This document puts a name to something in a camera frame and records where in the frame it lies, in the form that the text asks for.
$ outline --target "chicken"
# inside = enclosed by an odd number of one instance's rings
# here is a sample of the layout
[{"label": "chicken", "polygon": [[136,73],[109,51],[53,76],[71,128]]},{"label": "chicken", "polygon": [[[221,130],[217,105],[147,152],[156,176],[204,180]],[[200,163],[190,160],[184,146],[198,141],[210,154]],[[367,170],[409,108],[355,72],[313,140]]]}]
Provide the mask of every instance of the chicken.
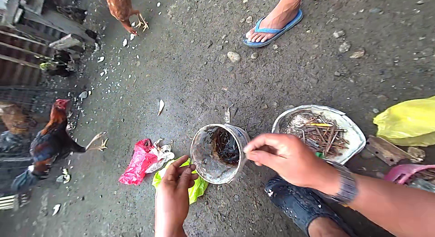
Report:
[{"label": "chicken", "polygon": [[51,163],[58,155],[68,152],[84,153],[89,150],[92,143],[99,139],[102,133],[97,134],[86,147],[78,145],[67,133],[67,105],[69,100],[58,99],[51,108],[50,121],[30,144],[30,155],[33,164],[12,183],[12,190],[26,191],[39,180],[45,179]]},{"label": "chicken", "polygon": [[131,27],[129,18],[132,15],[136,15],[138,17],[139,22],[136,27],[140,27],[141,25],[144,25],[144,30],[142,32],[144,32],[147,28],[149,28],[148,23],[142,17],[140,12],[138,10],[134,10],[131,7],[131,0],[107,0],[107,5],[109,6],[109,10],[112,16],[115,17],[117,20],[119,20],[124,26],[124,28],[131,34],[138,35],[137,31],[135,31]]}]

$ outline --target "green plastic bag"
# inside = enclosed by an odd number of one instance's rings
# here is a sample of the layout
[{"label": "green plastic bag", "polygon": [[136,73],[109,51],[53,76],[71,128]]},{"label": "green plastic bag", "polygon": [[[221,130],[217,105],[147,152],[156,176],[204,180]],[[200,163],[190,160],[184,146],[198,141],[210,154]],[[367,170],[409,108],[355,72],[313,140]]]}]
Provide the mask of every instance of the green plastic bag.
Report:
[{"label": "green plastic bag", "polygon": [[[157,189],[157,186],[160,184],[160,181],[162,180],[162,177],[166,173],[166,169],[169,167],[170,164],[172,164],[175,160],[170,160],[166,166],[156,172],[154,174],[153,183],[152,185]],[[189,165],[190,158],[188,161],[184,162],[180,167]],[[208,182],[202,179],[201,177],[198,177],[198,179],[195,180],[195,185],[188,189],[189,192],[189,205],[194,203],[196,199],[204,194],[205,189],[207,189]]]},{"label": "green plastic bag", "polygon": [[373,119],[378,137],[395,145],[435,144],[435,96],[401,102]]}]

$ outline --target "wooden board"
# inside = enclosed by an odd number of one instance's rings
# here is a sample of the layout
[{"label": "wooden board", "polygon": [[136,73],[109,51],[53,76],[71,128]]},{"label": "wooden board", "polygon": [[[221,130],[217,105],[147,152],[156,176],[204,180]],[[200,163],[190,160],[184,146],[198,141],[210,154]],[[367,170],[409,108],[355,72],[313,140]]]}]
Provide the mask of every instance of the wooden board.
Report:
[{"label": "wooden board", "polygon": [[390,166],[397,164],[403,159],[413,159],[407,152],[399,149],[392,143],[372,135],[369,136],[365,148]]}]

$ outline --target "dirt ground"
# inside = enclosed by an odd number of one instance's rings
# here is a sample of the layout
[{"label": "dirt ground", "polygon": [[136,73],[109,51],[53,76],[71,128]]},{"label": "dirt ground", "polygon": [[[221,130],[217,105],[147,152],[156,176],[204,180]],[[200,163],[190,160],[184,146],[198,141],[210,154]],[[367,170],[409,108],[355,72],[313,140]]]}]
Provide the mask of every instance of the dirt ground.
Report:
[{"label": "dirt ground", "polygon": [[[29,205],[0,213],[5,236],[153,236],[152,175],[139,186],[117,182],[133,145],[144,138],[164,138],[162,144],[174,141],[176,156],[189,154],[195,132],[223,123],[231,104],[237,108],[231,124],[252,138],[270,132],[288,105],[304,104],[346,112],[369,135],[376,132],[372,118],[377,110],[435,94],[433,0],[421,5],[416,3],[420,0],[303,0],[304,18],[275,41],[276,50],[272,44],[261,49],[242,45],[253,23],[241,19],[252,16],[255,23],[279,0],[133,0],[150,28],[132,41],[105,0],[80,1],[89,10],[86,24],[102,35],[102,47],[84,56],[79,78],[62,81],[92,90],[81,106],[83,125],[74,130],[74,138],[85,145],[106,131],[109,149],[61,161],[58,166],[71,160],[71,182],[56,183],[61,172],[54,167],[52,178],[35,188]],[[334,38],[332,33],[340,29],[344,37]],[[128,47],[122,47],[124,38]],[[340,53],[344,41],[351,48]],[[349,58],[360,48],[365,49],[362,58]],[[231,63],[228,51],[239,53],[241,61]],[[250,58],[254,52],[256,60]],[[101,63],[99,56],[105,57]],[[101,77],[104,69],[108,73]],[[165,107],[157,117],[160,99]],[[428,156],[427,162],[433,160]],[[379,159],[359,155],[347,165],[370,176],[388,171]],[[264,193],[273,175],[248,162],[231,184],[209,185],[190,207],[186,233],[303,236]],[[58,203],[61,210],[52,216]],[[389,236],[361,214],[331,206],[359,236]]]}]

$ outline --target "forearm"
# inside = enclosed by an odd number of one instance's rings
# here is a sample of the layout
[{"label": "forearm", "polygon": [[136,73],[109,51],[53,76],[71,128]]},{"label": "forearm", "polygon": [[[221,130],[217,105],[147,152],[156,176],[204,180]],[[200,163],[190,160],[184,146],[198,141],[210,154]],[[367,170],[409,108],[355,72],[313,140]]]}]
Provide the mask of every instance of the forearm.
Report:
[{"label": "forearm", "polygon": [[355,175],[358,195],[349,206],[397,237],[433,236],[435,194]]}]

